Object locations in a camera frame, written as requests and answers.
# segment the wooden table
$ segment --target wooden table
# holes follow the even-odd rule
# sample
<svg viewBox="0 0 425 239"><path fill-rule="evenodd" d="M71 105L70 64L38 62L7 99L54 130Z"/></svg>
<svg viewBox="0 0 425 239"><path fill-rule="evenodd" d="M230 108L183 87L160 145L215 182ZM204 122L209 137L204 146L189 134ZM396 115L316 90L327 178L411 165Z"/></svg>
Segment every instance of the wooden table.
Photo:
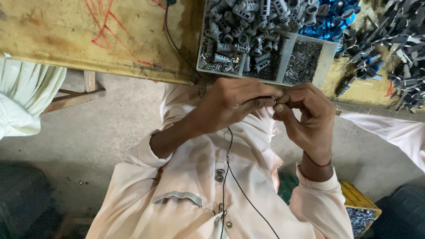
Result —
<svg viewBox="0 0 425 239"><path fill-rule="evenodd" d="M181 0L168 13L170 33L195 65L204 9ZM4 0L0 4L0 54L17 60L194 85L194 73L171 45L165 0ZM425 111L386 110L390 82L356 81L341 98L334 89L344 71L334 62L322 91L338 109L425 122ZM207 82L217 75L203 74Z"/></svg>

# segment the pile of metal parts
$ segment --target pile of metal parts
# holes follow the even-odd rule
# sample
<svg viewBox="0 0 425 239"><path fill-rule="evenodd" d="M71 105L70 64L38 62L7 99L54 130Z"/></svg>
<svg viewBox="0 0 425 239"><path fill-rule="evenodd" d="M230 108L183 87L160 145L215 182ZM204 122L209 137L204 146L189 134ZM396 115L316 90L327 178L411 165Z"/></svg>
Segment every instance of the pile of metal parts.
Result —
<svg viewBox="0 0 425 239"><path fill-rule="evenodd" d="M352 23L361 11L357 0L308 0L303 17L304 26L299 34L322 40L338 42L342 49L343 30Z"/></svg>
<svg viewBox="0 0 425 239"><path fill-rule="evenodd" d="M353 63L354 71L348 73L342 84L337 88L336 95L341 96L355 79L380 80L382 76L376 73L383 62L379 58L370 62L380 53L374 51L375 46L388 48L393 58L400 57L402 71L388 75L397 91L393 94L399 101L392 106L397 110L406 107L411 112L423 106L423 91L425 77L425 0L388 1L379 23L369 16L373 30L354 33L350 28L344 31L343 48L335 58L350 57L343 66Z"/></svg>
<svg viewBox="0 0 425 239"><path fill-rule="evenodd" d="M276 31L298 31L307 6L299 0L209 0L200 67L235 74L246 54L244 75L268 68L274 73L267 75L275 76L278 67L270 66L271 59L280 58L279 45L285 45Z"/></svg>
<svg viewBox="0 0 425 239"><path fill-rule="evenodd" d="M322 46L320 43L297 39L283 82L294 85L311 82L317 69Z"/></svg>
<svg viewBox="0 0 425 239"><path fill-rule="evenodd" d="M373 222L375 211L368 209L349 208L346 207L348 216L350 217L351 227L353 229L354 238L363 234L366 227Z"/></svg>

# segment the white shirt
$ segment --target white shirt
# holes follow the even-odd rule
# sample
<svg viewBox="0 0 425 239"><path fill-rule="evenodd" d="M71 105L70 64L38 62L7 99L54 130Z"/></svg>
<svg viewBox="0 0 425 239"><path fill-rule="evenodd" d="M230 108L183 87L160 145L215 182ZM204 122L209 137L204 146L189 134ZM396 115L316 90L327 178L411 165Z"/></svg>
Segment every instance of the white shirt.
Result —
<svg viewBox="0 0 425 239"><path fill-rule="evenodd" d="M161 103L162 127L193 110L199 102L197 95L185 86L167 85ZM270 110L250 114L230 126L229 165L244 193L281 239L353 238L335 172L325 182L313 182L297 169L300 186L294 189L289 207L276 194L276 169L282 161L270 148L275 133ZM221 222L215 225L214 221L223 214L219 213L223 182L215 178L218 169L227 170L228 129L190 139L166 159L159 159L150 149L151 135L157 132L130 149L127 163L115 167L87 239L220 238ZM224 235L276 238L230 171L224 196Z"/></svg>

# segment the shirt cuff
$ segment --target shirt cuff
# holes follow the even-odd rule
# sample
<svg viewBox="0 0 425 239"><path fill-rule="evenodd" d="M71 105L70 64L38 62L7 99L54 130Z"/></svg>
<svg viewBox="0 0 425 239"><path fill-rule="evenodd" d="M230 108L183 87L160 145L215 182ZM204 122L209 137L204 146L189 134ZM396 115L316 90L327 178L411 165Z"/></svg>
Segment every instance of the shirt cuff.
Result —
<svg viewBox="0 0 425 239"><path fill-rule="evenodd" d="M300 169L301 160L297 161L297 177L300 180L300 185L307 188L322 190L322 191L333 191L340 187L340 183L338 182L337 175L335 173L335 168L332 166L333 175L330 179L324 182L315 182L306 178L303 173L301 173Z"/></svg>
<svg viewBox="0 0 425 239"><path fill-rule="evenodd" d="M145 136L138 145L128 150L127 161L142 167L159 168L168 163L173 156L171 153L167 158L158 158L150 148L150 139L153 135L160 133L160 130L154 130Z"/></svg>

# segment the black cable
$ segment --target black cable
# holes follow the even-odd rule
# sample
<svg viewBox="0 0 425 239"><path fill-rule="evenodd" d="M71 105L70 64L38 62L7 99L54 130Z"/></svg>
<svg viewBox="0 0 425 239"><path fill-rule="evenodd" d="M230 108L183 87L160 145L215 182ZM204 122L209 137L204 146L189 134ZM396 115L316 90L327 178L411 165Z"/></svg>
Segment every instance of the black cable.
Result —
<svg viewBox="0 0 425 239"><path fill-rule="evenodd" d="M254 205L251 203L251 201L248 199L248 197L245 195L244 191L242 190L241 186L239 185L238 181L236 180L235 176L233 175L232 169L230 168L229 163L227 163L227 167L230 169L230 173L232 174L233 178L235 179L236 183L239 186L239 189L242 191L242 193L244 194L245 198L249 201L249 203L251 204L251 206L258 212L258 214L267 222L267 224L269 225L269 227L272 229L272 231L275 233L276 237L278 239L279 236L276 234L275 230L272 228L272 226L270 225L270 223L264 218L264 216L254 207Z"/></svg>
<svg viewBox="0 0 425 239"><path fill-rule="evenodd" d="M188 60L186 60L186 58L183 56L183 54L180 52L179 48L176 46L176 44L174 43L171 35L170 35L170 31L168 31L168 7L170 5L167 3L167 7L165 9L165 29L167 30L167 34L168 37L170 38L171 43L173 44L174 48L177 50L177 52L179 53L179 55L183 58L183 60L190 66L190 68L198 75L198 77L201 79L203 85L204 85L204 93L201 96L201 93L198 90L198 95L200 98L203 98L205 96L205 92L207 91L207 84L205 83L204 79L201 77L201 75L198 73L198 71L195 69L195 67L193 67Z"/></svg>
<svg viewBox="0 0 425 239"><path fill-rule="evenodd" d="M201 79L201 81L202 81L202 83L203 83L203 85L204 85L204 93L202 94L202 96L201 96L201 93L200 93L200 91L198 90L198 95L199 95L199 97L200 98L203 98L204 96L205 96L205 93L206 93L206 91L207 91L207 85L206 85L206 83L205 83L205 81L204 81L204 79L201 77L201 75L198 73L198 71L189 63L189 61L188 60L186 60L186 58L183 56L183 54L180 52L180 50L178 49L178 47L176 46L176 44L174 43L174 41L173 41L173 39L172 39L172 37L171 37L171 35L170 35L170 32L168 31L168 24L167 24L167 20L168 20L168 7L169 7L169 4L167 3L167 8L165 9L165 29L167 30L167 34L168 34L168 37L170 38L170 41L171 41L171 43L173 44L173 46L174 46L174 48L177 50L177 52L179 53L179 55L184 59L184 61L190 66L190 68L198 75L198 77ZM230 139L230 145L229 145L229 150L227 151L227 153L226 153L226 155L228 156L228 153L230 152L230 149L231 149L231 147L232 147L232 143L233 143L233 133L232 133L232 131L230 130L230 127L227 127L228 129L229 129L229 131L230 131L230 134L231 134L231 136L232 136L232 138ZM238 181L236 180L236 178L235 178L235 176L233 175L233 172L232 172L232 169L230 168L230 165L229 165L229 161L227 161L227 171L226 171L226 175L224 176L224 181L223 181L223 224L222 224L222 226L221 226L221 236L220 236L220 239L222 239L222 237L223 237L223 231L224 231L224 210L225 210L225 207L224 207L224 186L225 186L225 182L226 182L226 178L227 178L227 173L229 172L229 169L230 169L230 173L232 174L232 176L233 176L233 178L235 179L235 181L236 181L236 183L238 184L238 186L239 186L239 189L242 191L242 193L244 194L244 196L245 196L245 198L248 200L248 202L251 204L251 206L258 212L258 214L267 222L267 224L269 225L269 227L272 229L272 231L275 233L275 235L276 235L276 237L278 238L278 239L280 239L279 238L279 236L276 234L276 232L275 232L275 230L272 228L272 226L270 225L270 223L264 218L264 216L254 207L254 205L251 203L251 201L248 199L248 197L245 195L245 193L244 193L244 191L242 190L242 188L241 188L241 186L239 185L239 183L238 183Z"/></svg>

